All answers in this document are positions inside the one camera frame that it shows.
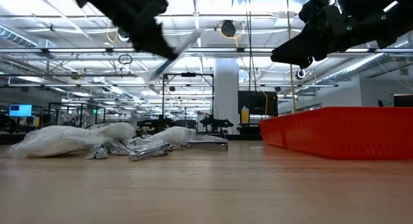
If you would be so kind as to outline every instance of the crumpled plastic sheet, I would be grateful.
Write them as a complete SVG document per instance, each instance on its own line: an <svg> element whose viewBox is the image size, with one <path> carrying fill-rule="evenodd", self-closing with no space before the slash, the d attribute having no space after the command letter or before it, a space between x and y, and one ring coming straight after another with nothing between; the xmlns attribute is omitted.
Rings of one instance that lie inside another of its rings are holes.
<svg viewBox="0 0 413 224"><path fill-rule="evenodd" d="M128 123L114 123L87 130L68 126L50 126L28 133L20 143L6 149L13 158L45 158L90 150L111 141L129 140L135 128Z"/></svg>
<svg viewBox="0 0 413 224"><path fill-rule="evenodd" d="M179 148L183 142L189 141L195 136L196 130L185 127L170 127L162 132L154 134L148 138L137 137L129 141L132 145L150 143L157 140L163 140L171 144L173 148Z"/></svg>
<svg viewBox="0 0 413 224"><path fill-rule="evenodd" d="M87 150L111 140L91 130L50 126L28 133L22 142L6 148L6 153L13 158L45 158Z"/></svg>

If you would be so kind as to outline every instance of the wooden table surface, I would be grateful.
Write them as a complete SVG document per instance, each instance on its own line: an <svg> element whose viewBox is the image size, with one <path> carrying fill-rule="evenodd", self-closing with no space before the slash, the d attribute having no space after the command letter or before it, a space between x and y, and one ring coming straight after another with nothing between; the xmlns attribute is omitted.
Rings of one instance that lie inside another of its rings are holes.
<svg viewBox="0 0 413 224"><path fill-rule="evenodd" d="M139 162L83 156L1 153L0 223L413 223L413 161L336 161L261 142Z"/></svg>

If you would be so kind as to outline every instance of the computer monitor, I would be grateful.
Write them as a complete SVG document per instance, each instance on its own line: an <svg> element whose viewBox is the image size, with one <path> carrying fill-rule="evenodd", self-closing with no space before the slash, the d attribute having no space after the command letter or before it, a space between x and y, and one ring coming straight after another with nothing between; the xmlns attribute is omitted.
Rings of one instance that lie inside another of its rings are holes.
<svg viewBox="0 0 413 224"><path fill-rule="evenodd" d="M31 117L32 105L10 105L8 115L10 117Z"/></svg>

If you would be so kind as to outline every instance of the red plastic crate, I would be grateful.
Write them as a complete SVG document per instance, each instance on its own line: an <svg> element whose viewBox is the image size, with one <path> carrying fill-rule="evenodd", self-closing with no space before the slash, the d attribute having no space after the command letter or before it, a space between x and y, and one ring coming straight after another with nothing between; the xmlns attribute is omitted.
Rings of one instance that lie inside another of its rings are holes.
<svg viewBox="0 0 413 224"><path fill-rule="evenodd" d="M269 119L261 131L283 127L289 148L328 158L408 159L412 123L413 108L327 107Z"/></svg>
<svg viewBox="0 0 413 224"><path fill-rule="evenodd" d="M285 139L283 117L273 117L259 122L263 141L271 146L288 148Z"/></svg>

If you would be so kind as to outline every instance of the ceiling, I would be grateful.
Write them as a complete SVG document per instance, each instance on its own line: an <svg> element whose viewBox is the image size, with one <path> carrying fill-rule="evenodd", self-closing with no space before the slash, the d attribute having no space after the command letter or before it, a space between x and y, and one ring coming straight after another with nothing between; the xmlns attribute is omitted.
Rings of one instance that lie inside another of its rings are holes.
<svg viewBox="0 0 413 224"><path fill-rule="evenodd" d="M168 0L169 7L166 13L159 16L157 20L162 22L164 34L167 42L171 46L179 46L189 36L191 31L196 28L204 30L200 41L193 47L225 47L235 48L249 47L247 32L243 32L245 25L246 10L244 0ZM252 17L251 24L251 47L269 47L275 48L288 40L288 15L290 16L291 37L299 34L304 27L304 23L297 18L297 13L301 10L303 4L308 0L289 0L289 10L287 13L286 0L251 0L250 11ZM224 20L233 20L240 33L237 43L234 39L224 38L219 26ZM106 18L99 10L92 5L87 4L80 9L74 0L0 0L0 25L11 26L21 35L27 38L47 39L56 44L59 48L109 48L109 47L129 47L128 43L117 37L117 28L113 27L111 21ZM0 39L0 47L15 48L17 45ZM119 54L113 54L111 59L102 54L84 54L85 60L76 60L77 56L58 54L53 60L49 59L47 66L46 60L40 60L34 54L9 54L15 60L26 61L27 64L34 67L27 70L28 73L38 73L35 70L40 69L45 72L46 68L53 68L54 73L72 73L97 74L95 81L104 79L106 83L113 84L148 84L148 77L163 59L152 57L150 55L136 54L137 59L130 65L122 67L118 65L117 57ZM180 59L173 68L168 72L202 72L213 73L215 67L215 58L222 57L214 54L189 54ZM249 62L248 56L240 57L238 55L230 56L238 58L239 67L246 70L249 65L243 64ZM349 58L330 57L320 62L313 63L307 70L316 79L317 75L322 75L331 68L334 68ZM256 71L257 82L265 84L289 84L290 65L283 63L271 62L269 55L254 56L254 66ZM103 77L98 74L127 73L131 71L136 77ZM49 81L56 83L91 83L90 79L81 78L73 80L69 77L51 78ZM211 89L208 87L205 78L178 78L174 79L175 83L204 83L200 88L177 88L175 94L210 94ZM96 91L98 88L84 89L82 92L91 93L93 96L107 97L111 91ZM160 98L157 96L157 88L122 88L131 96ZM205 107L210 103L202 101Z"/></svg>

